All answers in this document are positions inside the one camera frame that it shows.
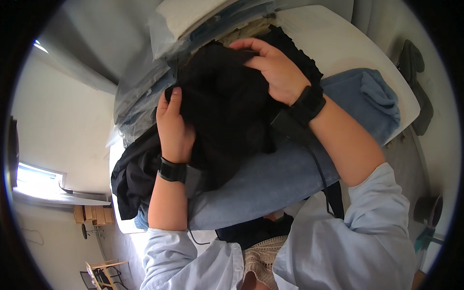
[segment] wire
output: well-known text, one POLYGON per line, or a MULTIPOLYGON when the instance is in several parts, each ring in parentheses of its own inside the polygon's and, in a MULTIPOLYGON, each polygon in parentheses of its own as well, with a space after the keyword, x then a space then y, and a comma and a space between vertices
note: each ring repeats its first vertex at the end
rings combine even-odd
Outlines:
MULTIPOLYGON (((193 210, 193 208, 195 207, 196 198, 192 198, 191 200, 192 200, 192 205, 191 205, 191 207, 192 207, 192 210, 193 210)), ((195 240, 195 237, 194 237, 193 234, 192 234, 192 230, 190 229, 190 220, 191 220, 191 218, 188 217, 188 218, 187 218, 187 229, 188 229, 188 232, 190 233, 190 236, 192 237, 192 240, 193 240, 197 245, 209 245, 211 242, 208 242, 208 243, 199 243, 199 242, 197 242, 197 240, 195 240)))
POLYGON ((37 231, 37 230, 25 229, 25 228, 23 227, 23 225, 24 225, 24 220, 22 219, 22 217, 21 217, 19 214, 17 214, 16 217, 21 221, 21 222, 20 222, 20 225, 19 225, 19 227, 21 228, 21 230, 27 231, 27 232, 37 232, 37 233, 39 233, 39 236, 40 236, 40 238, 42 239, 42 243, 39 243, 39 242, 30 240, 30 239, 25 238, 25 237, 24 237, 24 239, 25 239, 26 241, 31 242, 31 243, 36 243, 36 244, 38 244, 38 245, 44 245, 44 237, 42 237, 42 234, 41 234, 39 231, 37 231))
POLYGON ((322 173, 321 165, 319 164, 319 161, 317 160, 316 155, 314 154, 313 150, 311 150, 311 148, 309 146, 305 146, 305 148, 309 151, 309 153, 313 157, 314 162, 316 163, 317 171, 319 171, 319 175, 321 176, 322 185, 324 186, 325 206, 326 206, 327 212, 330 213, 335 218, 335 215, 332 212, 330 212, 329 199, 327 198, 327 193, 326 193, 327 192, 327 182, 325 180, 324 174, 322 173))

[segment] blue towel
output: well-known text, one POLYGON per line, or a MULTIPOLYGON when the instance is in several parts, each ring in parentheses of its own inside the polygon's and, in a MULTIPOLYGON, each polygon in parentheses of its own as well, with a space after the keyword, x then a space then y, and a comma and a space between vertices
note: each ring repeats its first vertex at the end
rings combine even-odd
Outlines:
MULTIPOLYGON (((377 70, 352 69, 321 80, 321 86, 379 145, 399 127, 398 97, 377 70)), ((197 197, 190 221, 192 230, 215 230, 256 219, 323 189, 309 152, 278 133, 273 138, 275 153, 252 157, 223 187, 197 197)), ((337 182, 337 170, 315 137, 311 148, 327 185, 337 182)), ((145 210, 139 210, 139 218, 146 219, 145 210)), ((148 227, 148 223, 137 223, 139 228, 148 227)))

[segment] white cloth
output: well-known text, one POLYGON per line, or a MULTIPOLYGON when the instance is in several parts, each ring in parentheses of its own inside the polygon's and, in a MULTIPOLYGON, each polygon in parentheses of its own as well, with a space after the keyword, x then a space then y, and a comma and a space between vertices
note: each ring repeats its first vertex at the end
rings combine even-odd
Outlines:
MULTIPOLYGON (((272 267, 280 290, 410 289, 415 254, 408 238, 409 202, 387 163, 348 189, 345 220, 310 197, 293 221, 272 267)), ((187 232, 149 229, 141 289, 239 289, 240 245, 214 240, 199 257, 187 232)))

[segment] window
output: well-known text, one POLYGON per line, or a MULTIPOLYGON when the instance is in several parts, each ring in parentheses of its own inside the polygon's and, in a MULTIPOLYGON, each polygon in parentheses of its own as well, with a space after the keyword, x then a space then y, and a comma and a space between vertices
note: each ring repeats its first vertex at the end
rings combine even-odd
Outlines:
POLYGON ((64 187, 66 173, 45 170, 20 162, 18 165, 17 190, 21 193, 47 198, 66 193, 64 187))

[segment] watch strap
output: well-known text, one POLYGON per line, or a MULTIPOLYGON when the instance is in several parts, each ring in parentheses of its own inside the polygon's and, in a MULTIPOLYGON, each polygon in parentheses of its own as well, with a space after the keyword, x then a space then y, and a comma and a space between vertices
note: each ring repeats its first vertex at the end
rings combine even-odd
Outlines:
POLYGON ((167 181, 180 181, 185 183, 187 165, 185 163, 172 163, 161 157, 158 175, 167 181))
POLYGON ((300 97, 289 108, 289 114, 302 126, 307 127, 308 123, 321 112, 325 103, 321 86, 306 86, 300 97))

